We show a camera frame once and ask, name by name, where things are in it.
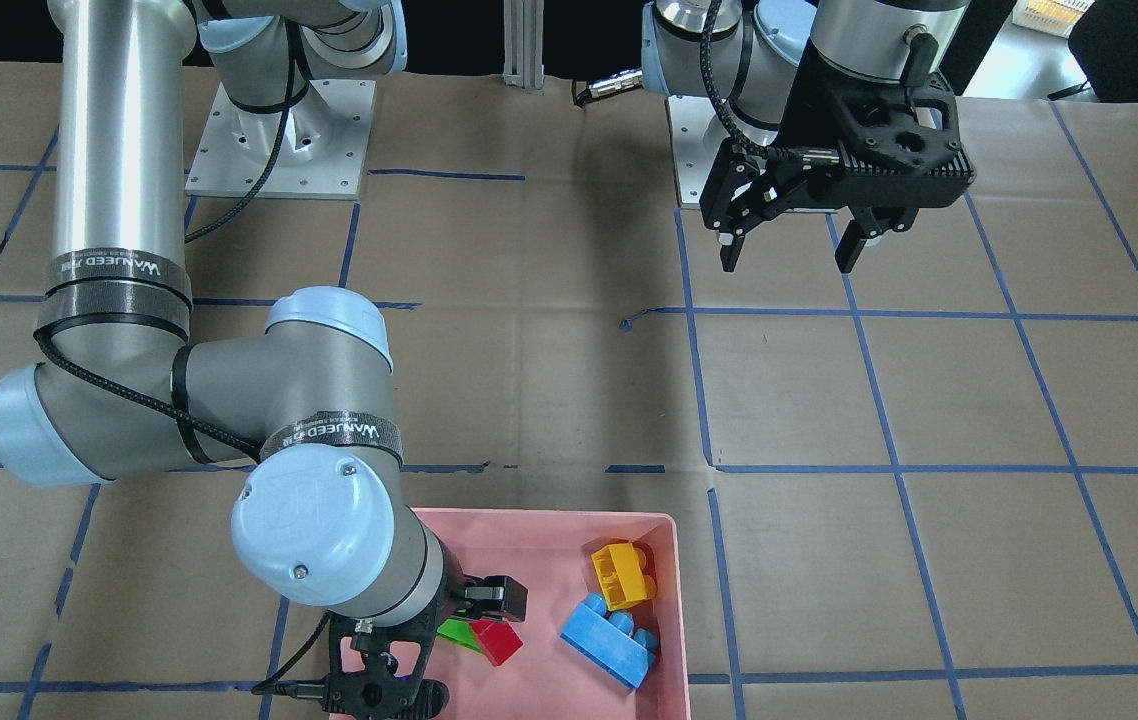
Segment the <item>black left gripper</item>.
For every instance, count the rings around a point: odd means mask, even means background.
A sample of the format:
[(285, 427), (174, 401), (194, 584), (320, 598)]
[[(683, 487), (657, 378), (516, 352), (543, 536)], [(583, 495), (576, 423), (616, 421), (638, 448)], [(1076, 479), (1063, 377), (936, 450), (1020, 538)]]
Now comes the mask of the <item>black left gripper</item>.
[(723, 241), (724, 272), (737, 268), (747, 234), (784, 212), (848, 208), (835, 260), (852, 273), (872, 240), (908, 231), (915, 209), (947, 208), (968, 190), (976, 169), (953, 88), (930, 67), (938, 53), (908, 45), (902, 69), (875, 82), (806, 47), (764, 167), (726, 140), (707, 177), (700, 210)]

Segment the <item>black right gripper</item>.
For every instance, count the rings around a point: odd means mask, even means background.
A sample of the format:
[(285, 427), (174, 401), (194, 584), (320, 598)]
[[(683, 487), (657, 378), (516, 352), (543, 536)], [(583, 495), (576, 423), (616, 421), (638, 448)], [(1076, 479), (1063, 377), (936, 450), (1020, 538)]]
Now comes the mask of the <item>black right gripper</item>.
[(358, 620), (328, 611), (325, 712), (355, 719), (436, 719), (450, 688), (426, 669), (438, 626), (454, 601), (432, 601), (396, 626), (358, 629)]

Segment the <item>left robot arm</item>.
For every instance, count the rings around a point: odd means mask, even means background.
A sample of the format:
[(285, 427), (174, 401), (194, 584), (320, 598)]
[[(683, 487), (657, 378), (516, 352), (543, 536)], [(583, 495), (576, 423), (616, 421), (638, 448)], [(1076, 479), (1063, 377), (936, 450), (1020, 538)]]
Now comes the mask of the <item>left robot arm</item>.
[(789, 212), (847, 210), (834, 258), (948, 208), (976, 169), (940, 64), (966, 1), (650, 1), (648, 91), (702, 97), (724, 138), (696, 193), (737, 268), (749, 232)]

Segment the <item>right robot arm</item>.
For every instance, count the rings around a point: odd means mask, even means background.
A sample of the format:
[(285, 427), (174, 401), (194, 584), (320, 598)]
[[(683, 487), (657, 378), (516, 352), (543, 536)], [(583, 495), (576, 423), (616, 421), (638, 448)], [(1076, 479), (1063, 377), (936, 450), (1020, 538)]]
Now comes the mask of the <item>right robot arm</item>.
[(63, 36), (53, 258), (34, 340), (46, 359), (0, 381), (0, 460), (33, 486), (85, 486), (255, 462), (234, 506), (237, 556), (321, 609), (328, 675), (261, 694), (328, 714), (432, 719), (426, 667), (461, 601), (457, 562), (401, 493), (403, 439), (381, 311), (341, 287), (282, 297), (261, 334), (190, 340), (182, 59), (203, 44), (237, 109), (330, 129), (314, 78), (394, 73), (395, 1), (52, 1)]

